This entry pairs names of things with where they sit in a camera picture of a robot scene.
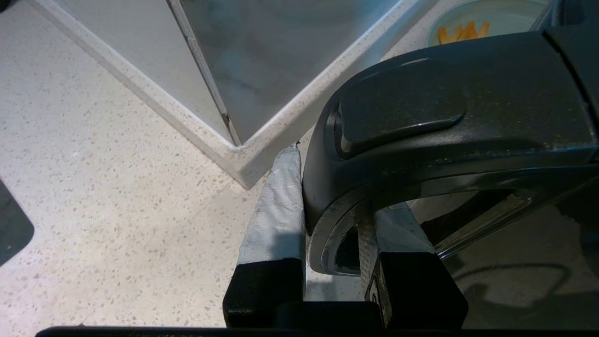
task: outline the black rubber mat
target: black rubber mat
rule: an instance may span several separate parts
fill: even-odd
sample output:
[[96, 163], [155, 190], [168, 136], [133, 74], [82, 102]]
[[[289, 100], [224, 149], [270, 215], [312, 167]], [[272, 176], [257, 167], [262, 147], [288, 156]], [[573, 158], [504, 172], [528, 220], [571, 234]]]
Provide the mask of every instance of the black rubber mat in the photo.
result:
[[0, 180], [0, 266], [23, 249], [33, 235], [34, 226]]

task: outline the orange object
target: orange object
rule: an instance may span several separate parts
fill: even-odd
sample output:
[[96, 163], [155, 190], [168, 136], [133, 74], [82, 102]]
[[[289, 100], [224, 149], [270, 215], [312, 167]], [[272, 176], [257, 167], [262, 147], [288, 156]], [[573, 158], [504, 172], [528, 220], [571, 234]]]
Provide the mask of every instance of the orange object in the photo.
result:
[[489, 28], [491, 27], [491, 24], [488, 22], [483, 23], [483, 25], [480, 27], [479, 30], [479, 37], [486, 37], [487, 34], [489, 34]]
[[464, 30], [462, 29], [462, 26], [458, 26], [455, 29], [455, 32], [453, 32], [453, 34], [451, 35], [451, 37], [449, 38], [449, 42], [456, 42], [459, 38], [460, 35], [462, 35], [462, 32]]
[[449, 43], [449, 38], [447, 37], [447, 29], [445, 29], [445, 27], [439, 28], [438, 35], [440, 44]]
[[468, 25], [466, 26], [465, 29], [465, 34], [466, 34], [466, 40], [472, 40], [478, 37], [478, 35], [476, 34], [476, 29], [474, 28], [474, 21], [470, 21], [468, 22]]

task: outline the gray tape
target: gray tape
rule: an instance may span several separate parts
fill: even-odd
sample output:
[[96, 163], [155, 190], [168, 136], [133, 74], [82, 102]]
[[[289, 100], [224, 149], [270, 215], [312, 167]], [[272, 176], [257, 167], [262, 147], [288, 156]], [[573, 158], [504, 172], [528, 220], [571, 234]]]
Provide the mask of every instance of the gray tape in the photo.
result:
[[247, 225], [237, 264], [302, 259], [305, 243], [301, 157], [297, 145], [282, 150]]

